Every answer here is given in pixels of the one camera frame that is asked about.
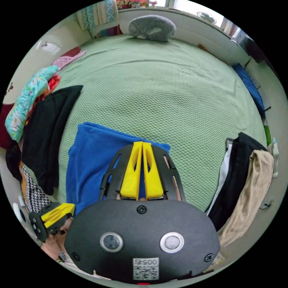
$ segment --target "yellow plastic part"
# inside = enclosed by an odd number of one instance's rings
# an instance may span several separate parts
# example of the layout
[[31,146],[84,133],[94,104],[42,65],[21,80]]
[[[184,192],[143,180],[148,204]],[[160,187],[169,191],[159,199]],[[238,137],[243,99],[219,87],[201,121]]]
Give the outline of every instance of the yellow plastic part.
[[133,144],[130,159],[128,161],[120,190],[120,194],[124,198],[132,198],[136,200],[139,198],[142,145],[142,141],[134,142]]
[[146,199],[163,197],[163,188],[154,158],[151,143],[143,143],[143,165]]
[[71,203],[62,203],[58,207],[54,208],[50,212],[41,216],[42,221],[46,228],[49,228],[51,225],[59,221],[66,214],[74,214],[75,205]]

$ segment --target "lens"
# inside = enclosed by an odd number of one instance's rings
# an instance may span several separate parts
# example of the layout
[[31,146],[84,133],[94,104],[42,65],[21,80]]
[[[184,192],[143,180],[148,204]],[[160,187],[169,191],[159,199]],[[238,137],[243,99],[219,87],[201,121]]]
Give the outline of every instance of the lens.
[[114,232],[106,232],[100,238],[101,247],[107,252],[118,252],[123,247],[123,239]]
[[166,253],[175,253],[182,249],[184,238],[176,232],[165,234],[160,240],[160,248]]

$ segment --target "blue towel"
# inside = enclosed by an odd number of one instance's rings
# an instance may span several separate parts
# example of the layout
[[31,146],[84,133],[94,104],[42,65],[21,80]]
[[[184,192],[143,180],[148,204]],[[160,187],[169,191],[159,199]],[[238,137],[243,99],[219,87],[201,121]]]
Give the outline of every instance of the blue towel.
[[256,106],[257,106],[257,109],[259,111],[261,118],[265,119],[266,118],[265,108],[264,108],[262,97],[260,96],[260,94],[259,94],[257,88],[255,87],[253,81],[251,80],[250,76],[247,74],[245,69],[240,64],[233,65],[232,67],[235,70],[235,72],[240,76],[240,78],[242,79],[246,88],[250,92],[250,94],[251,94],[251,96],[252,96],[252,98],[253,98]]
[[[69,149],[66,175],[66,201],[75,204],[75,215],[98,201],[102,177],[116,152],[137,141],[150,142],[169,152],[168,144],[159,144],[130,136],[98,124],[78,125],[74,144]],[[145,197],[143,169],[139,197]]]

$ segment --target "person's hand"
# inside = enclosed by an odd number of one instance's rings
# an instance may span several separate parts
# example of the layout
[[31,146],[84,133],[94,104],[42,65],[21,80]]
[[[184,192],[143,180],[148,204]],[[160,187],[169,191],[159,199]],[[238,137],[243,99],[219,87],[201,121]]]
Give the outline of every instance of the person's hand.
[[69,218],[63,227],[61,227],[61,230],[64,231],[65,233],[62,234],[58,232],[56,235],[48,235],[48,238],[46,239],[45,243],[41,246],[41,249],[52,259],[57,260],[60,254],[60,251],[64,251],[64,242],[66,238],[66,233],[72,223],[72,218]]

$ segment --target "green textured blanket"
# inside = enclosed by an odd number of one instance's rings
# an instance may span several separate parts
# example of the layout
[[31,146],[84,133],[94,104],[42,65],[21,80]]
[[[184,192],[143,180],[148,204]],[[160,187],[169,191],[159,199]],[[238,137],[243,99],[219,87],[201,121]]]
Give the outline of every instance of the green textured blanket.
[[170,144],[187,201],[203,211],[218,185],[226,138],[244,132],[266,145],[250,93],[213,55],[177,40],[126,35],[93,39],[82,50],[57,87],[84,85],[63,134],[55,200],[66,201],[68,150],[85,121]]

